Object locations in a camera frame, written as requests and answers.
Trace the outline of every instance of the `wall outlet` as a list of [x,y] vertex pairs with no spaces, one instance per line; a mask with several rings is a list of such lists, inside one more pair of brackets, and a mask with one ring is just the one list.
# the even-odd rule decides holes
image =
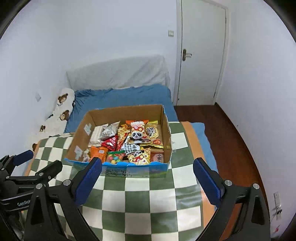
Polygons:
[[281,204],[281,200],[279,198],[279,192],[274,193],[274,203],[276,207],[278,207]]
[[279,192],[274,193],[274,203],[276,205],[276,220],[281,220],[282,208],[281,208],[281,200],[279,197]]
[[41,96],[39,95],[38,92],[35,93],[35,99],[37,102],[39,102],[41,100]]

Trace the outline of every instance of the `cardboard box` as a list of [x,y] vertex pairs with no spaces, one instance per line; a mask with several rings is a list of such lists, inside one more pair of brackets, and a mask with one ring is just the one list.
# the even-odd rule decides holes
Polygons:
[[172,156],[171,132],[168,119],[162,105],[141,105],[91,110],[87,112],[77,128],[65,160],[87,165],[82,162],[82,154],[88,148],[91,134],[96,126],[126,120],[158,120],[162,127],[164,145],[164,163],[152,162],[149,165],[135,166],[132,163],[119,162],[116,165],[105,162],[101,175],[112,177],[165,177]]

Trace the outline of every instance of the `blue gripper pad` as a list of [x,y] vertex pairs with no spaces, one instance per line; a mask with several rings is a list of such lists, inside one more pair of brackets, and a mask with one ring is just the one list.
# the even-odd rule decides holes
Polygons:
[[102,172],[102,161],[99,158],[93,158],[88,166],[91,165],[89,170],[78,184],[75,192],[75,203],[76,205],[85,204],[92,188],[94,187],[99,175]]
[[27,150],[21,154],[18,154],[17,156],[13,157],[13,164],[15,166],[19,166],[23,163],[25,163],[28,160],[31,160],[34,156],[34,153],[31,150]]
[[219,207],[220,198],[224,195],[224,188],[218,187],[213,178],[220,178],[217,172],[212,171],[202,158],[196,158],[193,162],[193,172],[202,186],[207,198],[212,205]]

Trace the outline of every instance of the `wooden floor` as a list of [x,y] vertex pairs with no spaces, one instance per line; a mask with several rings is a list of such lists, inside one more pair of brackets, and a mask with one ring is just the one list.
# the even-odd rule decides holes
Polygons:
[[[258,169],[246,144],[218,104],[176,106],[175,110],[179,121],[205,124],[205,134],[216,159],[219,175],[223,179],[229,179],[240,186],[258,183],[263,187]],[[238,212],[239,206],[236,206],[220,240],[229,236]]]

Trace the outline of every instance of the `screw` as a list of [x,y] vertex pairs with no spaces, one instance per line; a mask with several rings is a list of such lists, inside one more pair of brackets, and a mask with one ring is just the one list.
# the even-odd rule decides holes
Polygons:
[[71,180],[69,180],[69,179],[63,181],[64,186],[69,186],[70,184],[71,184]]
[[42,186],[43,186],[42,183],[38,183],[38,184],[36,185],[36,188],[37,188],[37,189],[41,189]]
[[225,180],[225,185],[226,186],[231,186],[232,185],[232,181],[230,181],[230,180]]
[[254,183],[254,184],[253,184],[253,188],[255,188],[255,189],[259,189],[260,186],[259,186],[257,183]]

